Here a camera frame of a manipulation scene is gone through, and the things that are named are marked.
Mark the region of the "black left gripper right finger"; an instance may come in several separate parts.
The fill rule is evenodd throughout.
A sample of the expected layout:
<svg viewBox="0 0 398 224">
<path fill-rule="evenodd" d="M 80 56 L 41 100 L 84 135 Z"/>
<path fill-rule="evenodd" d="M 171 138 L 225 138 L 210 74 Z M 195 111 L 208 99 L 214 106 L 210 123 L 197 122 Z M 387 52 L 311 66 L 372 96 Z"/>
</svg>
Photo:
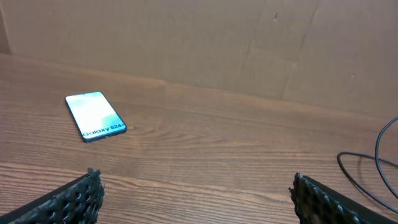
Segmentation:
<svg viewBox="0 0 398 224">
<path fill-rule="evenodd" d="M 306 175 L 289 192 L 300 224 L 397 224 Z"/>
</svg>

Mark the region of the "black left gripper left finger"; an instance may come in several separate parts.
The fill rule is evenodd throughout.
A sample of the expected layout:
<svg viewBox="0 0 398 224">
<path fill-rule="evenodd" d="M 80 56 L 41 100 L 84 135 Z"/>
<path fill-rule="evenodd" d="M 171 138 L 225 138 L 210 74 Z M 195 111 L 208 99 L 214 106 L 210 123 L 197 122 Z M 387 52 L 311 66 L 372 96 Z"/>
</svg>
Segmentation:
<svg viewBox="0 0 398 224">
<path fill-rule="evenodd" d="M 1 224 L 94 224 L 104 198 L 100 175 L 89 168 L 81 177 L 1 215 Z"/>
</svg>

